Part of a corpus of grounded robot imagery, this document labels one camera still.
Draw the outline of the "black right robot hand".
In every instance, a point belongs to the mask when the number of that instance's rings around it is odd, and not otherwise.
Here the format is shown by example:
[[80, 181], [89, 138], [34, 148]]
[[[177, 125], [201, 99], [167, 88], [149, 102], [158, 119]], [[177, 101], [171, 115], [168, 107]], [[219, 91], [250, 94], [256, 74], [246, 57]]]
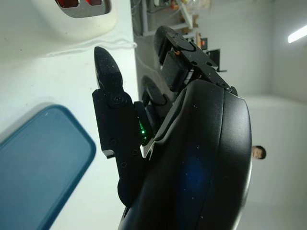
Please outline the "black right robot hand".
[[194, 42], [160, 26], [153, 44], [175, 100], [144, 78], [133, 102], [115, 60], [94, 48], [100, 145], [116, 159], [125, 206], [119, 229], [234, 230], [252, 168], [248, 106]]

